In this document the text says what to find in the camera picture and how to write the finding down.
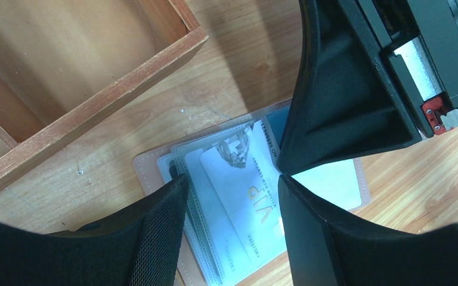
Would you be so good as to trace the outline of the pink leather card holder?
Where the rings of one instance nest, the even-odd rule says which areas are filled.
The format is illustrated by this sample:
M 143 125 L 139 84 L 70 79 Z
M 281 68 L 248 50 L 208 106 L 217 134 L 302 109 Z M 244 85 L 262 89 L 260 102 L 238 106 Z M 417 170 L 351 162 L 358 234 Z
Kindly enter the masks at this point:
M 250 261 L 200 162 L 200 155 L 246 126 L 265 119 L 276 144 L 274 164 L 280 174 L 276 162 L 289 108 L 289 100 L 281 101 L 133 159 L 132 164 L 146 194 L 155 192 L 178 175 L 187 177 L 189 196 L 178 259 L 178 270 L 185 285 L 236 285 L 286 251 L 284 236 L 281 253 L 265 264 Z

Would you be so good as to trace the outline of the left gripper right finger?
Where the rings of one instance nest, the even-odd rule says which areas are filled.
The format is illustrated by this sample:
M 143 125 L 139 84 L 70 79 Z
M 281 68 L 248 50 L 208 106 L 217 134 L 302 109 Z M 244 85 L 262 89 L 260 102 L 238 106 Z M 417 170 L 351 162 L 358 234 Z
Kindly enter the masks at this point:
M 387 228 L 278 181 L 295 285 L 458 285 L 458 223 L 422 234 Z

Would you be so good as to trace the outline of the silver white credit card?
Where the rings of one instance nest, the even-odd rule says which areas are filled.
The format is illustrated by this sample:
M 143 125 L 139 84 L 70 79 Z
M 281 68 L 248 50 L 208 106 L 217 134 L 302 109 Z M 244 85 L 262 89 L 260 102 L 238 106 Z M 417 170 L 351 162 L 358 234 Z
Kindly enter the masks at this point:
M 265 119 L 200 155 L 245 252 L 258 265 L 284 249 L 275 156 L 276 144 Z

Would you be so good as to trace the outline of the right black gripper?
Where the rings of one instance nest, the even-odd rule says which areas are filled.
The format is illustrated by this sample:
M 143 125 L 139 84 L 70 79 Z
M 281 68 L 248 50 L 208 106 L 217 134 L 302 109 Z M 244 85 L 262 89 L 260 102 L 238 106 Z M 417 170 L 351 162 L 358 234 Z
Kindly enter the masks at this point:
M 302 57 L 282 173 L 409 147 L 420 141 L 418 129 L 431 138 L 458 127 L 458 1 L 299 7 Z

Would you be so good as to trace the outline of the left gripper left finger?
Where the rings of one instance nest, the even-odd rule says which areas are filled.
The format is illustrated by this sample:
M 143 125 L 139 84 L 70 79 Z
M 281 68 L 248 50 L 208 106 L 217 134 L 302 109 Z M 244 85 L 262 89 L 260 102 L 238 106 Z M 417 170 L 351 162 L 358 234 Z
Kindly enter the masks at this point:
M 0 285 L 173 285 L 188 197 L 179 175 L 76 231 L 0 223 Z

